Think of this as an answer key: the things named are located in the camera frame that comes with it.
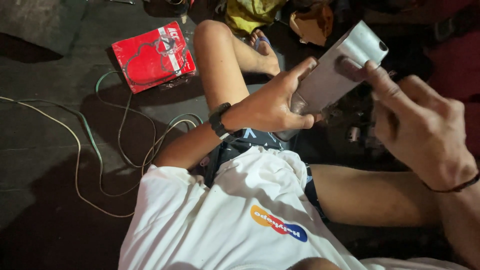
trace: leg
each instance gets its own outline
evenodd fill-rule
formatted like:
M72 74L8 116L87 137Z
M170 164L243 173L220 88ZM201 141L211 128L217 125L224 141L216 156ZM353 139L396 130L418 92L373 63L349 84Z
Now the leg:
M201 22L195 30L193 47L210 110L248 96L242 71L270 75L280 72L275 53L266 42L260 42L260 54L235 38L228 26L220 22Z
M331 221L376 227L440 224L434 194L412 172L310 168L318 201Z

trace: red packaging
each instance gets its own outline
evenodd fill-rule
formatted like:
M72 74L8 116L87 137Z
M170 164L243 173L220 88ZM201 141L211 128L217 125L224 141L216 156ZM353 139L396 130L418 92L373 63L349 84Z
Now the red packaging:
M195 64L177 22L112 44L134 94L183 75Z

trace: dark floor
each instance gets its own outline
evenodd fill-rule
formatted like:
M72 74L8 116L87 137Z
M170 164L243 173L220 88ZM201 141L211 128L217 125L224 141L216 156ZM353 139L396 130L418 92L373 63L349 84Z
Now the dark floor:
M205 2L197 0L186 23L182 24L179 18L170 18L171 14L164 7L146 5L139 0L134 6L89 1L67 56L53 61L40 57L40 62L25 60L22 57L25 55L0 57L0 96L47 99L81 111L102 153L104 187L107 192L122 193L140 178L139 170L123 161L117 146L123 110L101 103L94 93L98 78L118 69L112 61L110 45L177 20L191 46L195 26L210 18L205 8ZM266 33L277 51L282 69L289 69L306 56L318 56L322 52L300 44L283 24L274 24ZM255 91L259 86L249 85L249 90ZM116 74L105 79L100 89L107 101L127 102L129 89ZM112 213L131 213L136 190L121 197L107 197L100 192L98 159L79 120L57 107L36 105L79 135L82 194ZM153 88L135 95L132 107L151 116L161 132L173 117L182 113L191 112L204 120L207 118L198 77L171 90L160 92ZM131 219L110 217L77 196L74 188L77 146L72 135L39 113L9 103L0 103L0 127L0 268L115 269ZM167 141L183 132L184 127L174 129ZM134 162L141 163L152 136L149 122L130 113L122 143ZM341 241L348 241L350 234L367 237L370 232L356 230L361 232L337 227L336 233Z

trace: blue flip-flop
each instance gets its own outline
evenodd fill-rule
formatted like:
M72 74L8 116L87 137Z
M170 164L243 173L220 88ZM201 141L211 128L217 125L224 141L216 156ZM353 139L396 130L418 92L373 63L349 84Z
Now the blue flip-flop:
M260 41L265 41L266 43L268 43L270 48L273 49L272 44L270 44L270 41L267 39L267 37L262 36L262 37L258 37L257 40L255 41L255 46L253 46L254 50L258 51L258 46L260 46Z

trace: wrist bracelet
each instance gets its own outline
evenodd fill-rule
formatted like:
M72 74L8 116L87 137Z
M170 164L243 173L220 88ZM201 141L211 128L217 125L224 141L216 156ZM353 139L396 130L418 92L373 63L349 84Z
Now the wrist bracelet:
M449 189L449 190L434 190L434 189L431 189L427 184L423 183L428 189L430 189L431 191L433 192L438 192L438 193L451 193L451 192L461 192L463 189L475 184L476 182L478 182L480 180L480 172L477 173L477 175L475 177L473 177L472 180L468 181L468 182L465 182L463 184L460 184L452 189Z

